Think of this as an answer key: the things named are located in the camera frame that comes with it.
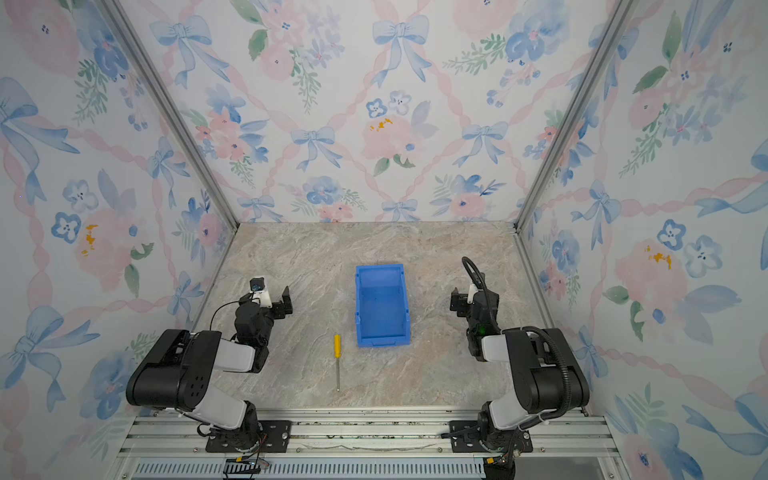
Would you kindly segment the yellow handled screwdriver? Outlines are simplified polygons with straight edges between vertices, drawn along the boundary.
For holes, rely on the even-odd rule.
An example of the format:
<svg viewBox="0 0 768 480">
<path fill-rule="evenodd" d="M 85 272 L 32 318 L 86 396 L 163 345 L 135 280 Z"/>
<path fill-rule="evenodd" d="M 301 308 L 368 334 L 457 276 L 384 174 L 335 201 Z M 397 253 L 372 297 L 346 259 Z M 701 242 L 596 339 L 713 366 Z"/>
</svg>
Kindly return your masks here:
<svg viewBox="0 0 768 480">
<path fill-rule="evenodd" d="M 336 392 L 340 392 L 341 389 L 341 357 L 342 357 L 342 339 L 341 335 L 334 335 L 334 359 L 335 359 L 335 377 L 336 377 Z"/>
</svg>

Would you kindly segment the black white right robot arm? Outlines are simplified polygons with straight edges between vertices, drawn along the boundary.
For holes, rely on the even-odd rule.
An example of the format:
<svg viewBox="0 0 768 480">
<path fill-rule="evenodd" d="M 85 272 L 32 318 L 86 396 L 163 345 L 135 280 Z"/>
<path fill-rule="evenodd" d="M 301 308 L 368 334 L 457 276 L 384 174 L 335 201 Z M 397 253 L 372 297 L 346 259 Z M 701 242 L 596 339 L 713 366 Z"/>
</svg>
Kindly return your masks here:
<svg viewBox="0 0 768 480">
<path fill-rule="evenodd" d="M 486 402 L 474 421 L 451 421 L 441 436 L 455 453 L 521 454 L 533 450 L 530 430 L 585 407 L 590 387 L 564 334 L 535 326 L 503 330 L 495 314 L 499 296 L 471 285 L 453 290 L 449 309 L 467 320 L 470 354 L 509 367 L 512 390 Z"/>
</svg>

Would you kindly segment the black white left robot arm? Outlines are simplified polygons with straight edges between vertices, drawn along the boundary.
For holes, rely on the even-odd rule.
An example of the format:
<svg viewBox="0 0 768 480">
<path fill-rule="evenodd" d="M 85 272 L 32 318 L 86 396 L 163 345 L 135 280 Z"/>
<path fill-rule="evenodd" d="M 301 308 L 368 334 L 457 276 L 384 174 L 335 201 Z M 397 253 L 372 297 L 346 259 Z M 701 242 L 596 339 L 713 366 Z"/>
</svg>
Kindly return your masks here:
<svg viewBox="0 0 768 480">
<path fill-rule="evenodd" d="M 170 409 L 197 421 L 208 453 L 285 453 L 292 422 L 261 420 L 252 402 L 225 393 L 212 384 L 212 377 L 217 371 L 263 370 L 275 322 L 293 313 L 290 290 L 274 300 L 265 279 L 255 277 L 250 291 L 235 303 L 230 340 L 212 328 L 164 331 L 131 375 L 126 399 L 133 406 Z"/>
</svg>

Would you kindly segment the blue plastic storage bin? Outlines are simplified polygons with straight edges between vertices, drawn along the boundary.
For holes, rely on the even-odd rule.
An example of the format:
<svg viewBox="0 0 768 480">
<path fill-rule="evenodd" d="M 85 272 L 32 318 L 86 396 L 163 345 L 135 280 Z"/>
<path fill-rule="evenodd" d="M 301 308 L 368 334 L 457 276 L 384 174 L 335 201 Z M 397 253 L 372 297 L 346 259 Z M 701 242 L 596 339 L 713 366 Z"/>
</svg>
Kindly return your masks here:
<svg viewBox="0 0 768 480">
<path fill-rule="evenodd" d="M 411 318 L 404 265 L 357 266 L 355 288 L 357 346 L 409 345 Z"/>
</svg>

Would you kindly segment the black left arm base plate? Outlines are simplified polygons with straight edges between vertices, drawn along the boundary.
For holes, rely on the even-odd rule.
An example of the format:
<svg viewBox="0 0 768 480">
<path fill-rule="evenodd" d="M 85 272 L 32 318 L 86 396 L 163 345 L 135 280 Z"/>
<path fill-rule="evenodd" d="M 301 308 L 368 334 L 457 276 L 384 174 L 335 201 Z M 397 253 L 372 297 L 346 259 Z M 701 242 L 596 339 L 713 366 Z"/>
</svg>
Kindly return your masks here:
<svg viewBox="0 0 768 480">
<path fill-rule="evenodd" d="M 293 424 L 290 420 L 257 420 L 235 430 L 212 428 L 207 434 L 207 453 L 285 453 Z"/>
</svg>

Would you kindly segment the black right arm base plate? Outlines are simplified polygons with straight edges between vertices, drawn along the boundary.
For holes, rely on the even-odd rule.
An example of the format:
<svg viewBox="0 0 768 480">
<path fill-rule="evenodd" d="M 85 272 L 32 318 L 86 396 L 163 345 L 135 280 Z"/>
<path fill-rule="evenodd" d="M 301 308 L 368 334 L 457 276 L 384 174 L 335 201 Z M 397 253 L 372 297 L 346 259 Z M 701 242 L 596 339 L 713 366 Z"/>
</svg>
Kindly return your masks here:
<svg viewBox="0 0 768 480">
<path fill-rule="evenodd" d="M 453 453 L 489 453 L 492 455 L 531 453 L 532 441 L 527 432 L 495 430 L 481 426 L 478 420 L 453 420 L 448 431 L 440 435 L 450 441 Z"/>
</svg>

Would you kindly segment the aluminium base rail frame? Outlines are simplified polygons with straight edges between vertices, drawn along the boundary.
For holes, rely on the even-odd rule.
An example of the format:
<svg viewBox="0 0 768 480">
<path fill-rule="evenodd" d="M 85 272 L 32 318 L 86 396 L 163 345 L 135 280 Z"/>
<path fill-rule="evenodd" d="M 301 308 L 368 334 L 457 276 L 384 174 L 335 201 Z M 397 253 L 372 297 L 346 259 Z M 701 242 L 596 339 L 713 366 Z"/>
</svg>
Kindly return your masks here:
<svg viewBox="0 0 768 480">
<path fill-rule="evenodd" d="M 606 420 L 572 411 L 504 445 L 479 439 L 458 407 L 265 409 L 252 456 L 206 449 L 202 429 L 170 413 L 138 417 L 110 479 L 626 479 Z"/>
</svg>

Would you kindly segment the left aluminium corner post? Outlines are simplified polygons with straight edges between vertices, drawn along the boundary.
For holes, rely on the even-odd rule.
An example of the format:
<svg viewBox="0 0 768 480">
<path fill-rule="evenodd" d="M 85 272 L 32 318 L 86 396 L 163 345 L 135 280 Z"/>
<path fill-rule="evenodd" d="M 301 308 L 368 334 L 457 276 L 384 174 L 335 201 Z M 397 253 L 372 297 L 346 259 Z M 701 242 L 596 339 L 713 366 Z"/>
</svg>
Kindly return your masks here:
<svg viewBox="0 0 768 480">
<path fill-rule="evenodd" d="M 136 66 L 138 72 L 147 82 L 147 88 L 155 105 L 159 108 L 162 118 L 166 121 L 170 132 L 178 141 L 182 150 L 191 162 L 203 186 L 213 200 L 213 203 L 223 214 L 227 225 L 237 230 L 239 221 L 235 218 L 223 191 L 214 178 L 213 171 L 203 159 L 193 135 L 187 128 L 180 110 L 164 85 L 160 72 L 148 55 L 139 39 L 125 10 L 119 1 L 96 1 L 99 11 L 103 14 L 108 26 L 113 30 L 121 46 L 125 48 L 129 60 Z"/>
</svg>

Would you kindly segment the aluminium corner post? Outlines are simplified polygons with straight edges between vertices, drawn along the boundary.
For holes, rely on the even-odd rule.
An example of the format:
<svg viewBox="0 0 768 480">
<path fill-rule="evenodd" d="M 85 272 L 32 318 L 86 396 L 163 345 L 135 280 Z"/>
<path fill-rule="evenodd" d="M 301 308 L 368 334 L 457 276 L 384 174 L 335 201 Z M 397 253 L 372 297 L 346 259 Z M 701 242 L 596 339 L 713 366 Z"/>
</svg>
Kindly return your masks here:
<svg viewBox="0 0 768 480">
<path fill-rule="evenodd" d="M 527 224 L 531 222 L 536 204 L 548 183 L 548 178 L 557 167 L 559 156 L 564 151 L 571 135 L 578 130 L 578 123 L 592 98 L 597 81 L 615 53 L 620 37 L 627 29 L 627 24 L 636 5 L 637 2 L 632 0 L 618 1 L 612 15 L 608 18 L 597 47 L 587 63 L 577 88 L 574 90 L 570 104 L 565 110 L 559 132 L 534 177 L 531 189 L 525 198 L 524 207 L 514 223 L 515 233 L 518 236 L 524 233 Z"/>
<path fill-rule="evenodd" d="M 136 66 L 138 72 L 147 82 L 147 88 L 155 105 L 159 108 L 162 118 L 166 121 L 170 132 L 178 141 L 182 150 L 191 162 L 203 186 L 213 200 L 213 203 L 223 214 L 227 225 L 237 230 L 239 221 L 235 218 L 223 191 L 214 178 L 213 171 L 203 159 L 193 135 L 187 128 L 180 110 L 164 85 L 160 72 L 148 55 L 139 39 L 125 10 L 119 1 L 96 1 L 99 11 L 103 14 L 108 26 L 113 30 L 121 46 L 125 48 L 129 60 Z"/>
</svg>

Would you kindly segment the right aluminium corner post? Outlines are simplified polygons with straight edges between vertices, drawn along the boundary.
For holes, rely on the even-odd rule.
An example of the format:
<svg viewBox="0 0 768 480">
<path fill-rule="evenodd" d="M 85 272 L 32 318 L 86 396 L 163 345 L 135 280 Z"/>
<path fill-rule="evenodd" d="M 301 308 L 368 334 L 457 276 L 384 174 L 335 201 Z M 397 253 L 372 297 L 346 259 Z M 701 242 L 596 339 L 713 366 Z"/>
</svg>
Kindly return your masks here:
<svg viewBox="0 0 768 480">
<path fill-rule="evenodd" d="M 536 204 L 548 183 L 548 178 L 557 167 L 559 156 L 564 151 L 571 135 L 578 130 L 578 123 L 592 98 L 597 81 L 615 53 L 620 37 L 627 29 L 627 24 L 636 5 L 637 2 L 632 0 L 618 1 L 612 15 L 608 18 L 597 47 L 587 63 L 577 88 L 574 90 L 570 104 L 565 110 L 559 132 L 534 177 L 531 189 L 525 198 L 524 207 L 514 223 L 515 233 L 518 236 L 524 233 L 527 224 L 531 222 Z"/>
</svg>

